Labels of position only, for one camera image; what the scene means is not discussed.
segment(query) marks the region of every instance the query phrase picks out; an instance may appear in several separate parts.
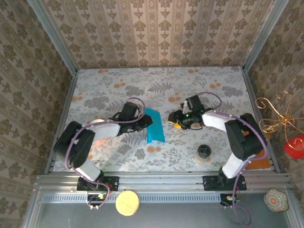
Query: wallpaper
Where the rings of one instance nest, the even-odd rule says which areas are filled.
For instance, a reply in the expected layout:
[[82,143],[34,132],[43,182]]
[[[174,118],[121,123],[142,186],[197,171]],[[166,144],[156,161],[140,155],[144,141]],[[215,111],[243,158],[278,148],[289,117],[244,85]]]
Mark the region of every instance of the wallpaper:
[[71,75],[25,0],[0,1],[0,227],[19,227]]
[[42,0],[77,68],[240,66],[274,0]]
[[[291,114],[304,117],[304,1],[291,0],[271,32],[266,44],[251,68],[251,80],[257,96],[269,98],[275,107],[284,112],[288,102],[277,99],[275,92],[288,91],[293,98]],[[275,117],[275,112],[267,109],[266,117]],[[304,121],[295,125],[302,131]],[[299,133],[288,129],[288,137]],[[272,139],[277,159],[283,170],[290,173],[295,184],[295,192],[304,214],[304,159],[294,160],[285,154],[283,128]]]

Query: red ball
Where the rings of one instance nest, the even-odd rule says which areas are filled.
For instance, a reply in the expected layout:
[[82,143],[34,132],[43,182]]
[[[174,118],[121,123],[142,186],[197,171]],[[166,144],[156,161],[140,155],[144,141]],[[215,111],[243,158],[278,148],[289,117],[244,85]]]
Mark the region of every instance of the red ball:
[[304,148],[303,148],[303,143],[304,143],[304,135],[298,135],[295,136],[294,138],[290,139],[288,141],[294,148],[298,149],[295,150],[292,147],[288,145],[287,142],[284,144],[284,150],[285,152],[292,158],[294,159],[301,159],[304,157]]

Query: floral tablecloth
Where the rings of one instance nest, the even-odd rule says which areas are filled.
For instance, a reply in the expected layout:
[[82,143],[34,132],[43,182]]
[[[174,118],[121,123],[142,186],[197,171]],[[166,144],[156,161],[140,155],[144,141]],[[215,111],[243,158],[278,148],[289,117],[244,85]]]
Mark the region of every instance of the floral tablecloth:
[[[136,96],[160,112],[166,143],[147,144],[146,129],[99,140],[89,154],[94,164],[103,171],[217,171],[231,154],[224,132],[210,127],[183,131],[167,122],[169,113],[185,98],[203,91],[221,97],[219,111],[253,114],[238,66],[89,69],[78,71],[66,126],[72,120],[85,124],[112,117],[129,97]],[[211,95],[201,101],[205,107],[218,104]],[[198,164],[193,157],[201,144],[209,145],[212,154]],[[57,158],[53,171],[65,170],[63,160]]]

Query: gold wire decoration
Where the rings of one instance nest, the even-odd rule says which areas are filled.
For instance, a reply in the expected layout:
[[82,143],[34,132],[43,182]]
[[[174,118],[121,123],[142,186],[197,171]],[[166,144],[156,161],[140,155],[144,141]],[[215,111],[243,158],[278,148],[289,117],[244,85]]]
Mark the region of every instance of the gold wire decoration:
[[293,148],[294,150],[299,151],[299,150],[304,149],[304,142],[303,142],[302,139],[297,138],[294,141],[294,144],[296,144],[296,142],[298,142],[298,141],[300,141],[302,143],[301,148],[295,148],[289,143],[288,138],[287,138],[287,133],[286,133],[287,127],[291,126],[291,127],[297,129],[298,131],[300,131],[301,133],[304,134],[304,132],[302,130],[300,130],[299,128],[297,128],[294,125],[295,121],[304,120],[304,118],[293,118],[290,115],[289,108],[290,108],[290,104],[291,104],[291,101],[292,101],[292,97],[287,91],[283,91],[283,90],[278,91],[275,95],[279,100],[284,100],[284,99],[287,99],[287,97],[289,97],[289,103],[288,103],[287,110],[286,110],[285,113],[279,113],[267,98],[265,98],[265,97],[257,98],[256,99],[256,105],[257,105],[258,108],[266,109],[266,104],[264,102],[264,101],[266,101],[272,107],[272,109],[277,113],[277,119],[268,119],[268,118],[261,119],[260,122],[259,122],[260,129],[266,134],[266,136],[267,136],[266,140],[270,140],[272,133],[276,132],[278,130],[278,128],[281,125],[283,125],[284,126],[285,139],[286,139],[287,144],[291,148]]

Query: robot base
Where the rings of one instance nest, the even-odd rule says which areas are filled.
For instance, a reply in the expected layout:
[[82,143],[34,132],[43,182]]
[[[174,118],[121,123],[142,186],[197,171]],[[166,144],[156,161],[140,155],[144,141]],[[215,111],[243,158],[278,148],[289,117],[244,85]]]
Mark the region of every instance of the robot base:
[[[118,191],[118,185],[119,185],[119,177],[109,177],[109,176],[103,176],[102,178],[97,178],[97,181],[104,183],[104,184],[109,184],[110,186],[110,191]],[[83,178],[78,179],[77,183],[77,191],[106,191],[106,187],[102,185],[98,185],[96,187],[95,184],[91,184],[87,181],[85,181]]]
[[[232,191],[235,179],[229,179],[229,182],[223,185],[219,182],[219,176],[203,176],[204,191]],[[242,191],[247,190],[244,176],[240,175],[237,187]]]

